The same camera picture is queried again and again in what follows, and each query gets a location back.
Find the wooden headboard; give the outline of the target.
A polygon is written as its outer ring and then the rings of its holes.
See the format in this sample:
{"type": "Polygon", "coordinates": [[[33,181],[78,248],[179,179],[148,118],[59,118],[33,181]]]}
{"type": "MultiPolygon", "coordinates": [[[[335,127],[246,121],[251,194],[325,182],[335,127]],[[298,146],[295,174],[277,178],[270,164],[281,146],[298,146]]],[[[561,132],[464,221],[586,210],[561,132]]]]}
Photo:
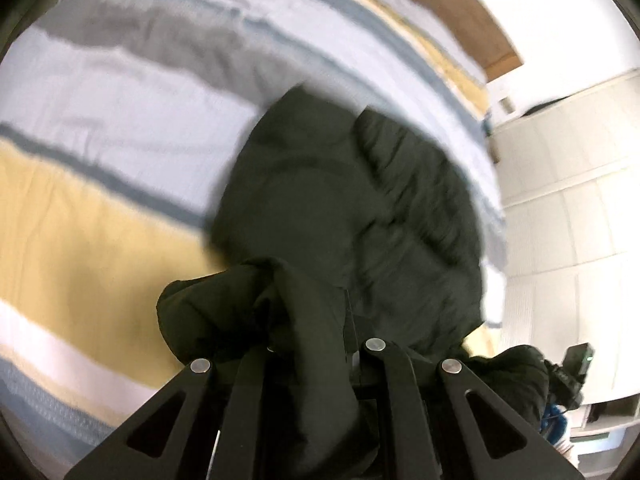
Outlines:
{"type": "Polygon", "coordinates": [[[514,45],[480,0],[413,1],[437,15],[484,70],[488,81],[523,65],[514,45]]]}

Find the black puffer jacket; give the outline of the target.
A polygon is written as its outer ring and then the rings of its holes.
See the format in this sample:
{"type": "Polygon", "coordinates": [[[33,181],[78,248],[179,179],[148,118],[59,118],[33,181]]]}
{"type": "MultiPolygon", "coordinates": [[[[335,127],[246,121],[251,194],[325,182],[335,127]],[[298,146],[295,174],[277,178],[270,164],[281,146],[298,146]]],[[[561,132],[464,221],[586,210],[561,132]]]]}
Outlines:
{"type": "Polygon", "coordinates": [[[248,136],[212,223],[224,270],[169,284],[158,325],[207,361],[216,479],[543,479],[549,375],[473,358],[483,245],[433,142],[296,87],[248,136]]]}

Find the white low shelf unit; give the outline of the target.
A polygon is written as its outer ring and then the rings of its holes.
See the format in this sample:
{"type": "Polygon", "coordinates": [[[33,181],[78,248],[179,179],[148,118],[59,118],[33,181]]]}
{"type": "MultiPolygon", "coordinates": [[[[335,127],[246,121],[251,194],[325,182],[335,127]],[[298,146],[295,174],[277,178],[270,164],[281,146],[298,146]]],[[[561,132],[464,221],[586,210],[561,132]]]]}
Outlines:
{"type": "Polygon", "coordinates": [[[584,405],[568,420],[578,470],[586,479],[607,479],[639,435],[639,395],[584,405]]]}

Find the striped duvet cover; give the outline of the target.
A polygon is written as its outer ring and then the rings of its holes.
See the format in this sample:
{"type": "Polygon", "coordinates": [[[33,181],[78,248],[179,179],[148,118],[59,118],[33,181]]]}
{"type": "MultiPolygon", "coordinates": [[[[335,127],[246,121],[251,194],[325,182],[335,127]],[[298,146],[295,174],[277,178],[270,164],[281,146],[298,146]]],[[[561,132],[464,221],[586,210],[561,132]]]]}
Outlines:
{"type": "Polygon", "coordinates": [[[303,84],[436,140],[483,229],[501,325],[506,233],[484,70],[416,0],[63,0],[1,63],[1,413],[61,479],[178,370],[155,301],[219,269],[203,231],[264,109],[303,84]]]}

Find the white wardrobe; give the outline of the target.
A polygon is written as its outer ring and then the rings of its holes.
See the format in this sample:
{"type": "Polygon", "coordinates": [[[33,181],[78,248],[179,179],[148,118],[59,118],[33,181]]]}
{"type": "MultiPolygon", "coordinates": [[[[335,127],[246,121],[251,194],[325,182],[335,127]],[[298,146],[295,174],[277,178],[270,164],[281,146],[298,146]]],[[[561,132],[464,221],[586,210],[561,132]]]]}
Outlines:
{"type": "Polygon", "coordinates": [[[639,75],[499,127],[503,347],[591,344],[589,403],[639,390],[639,75]]]}

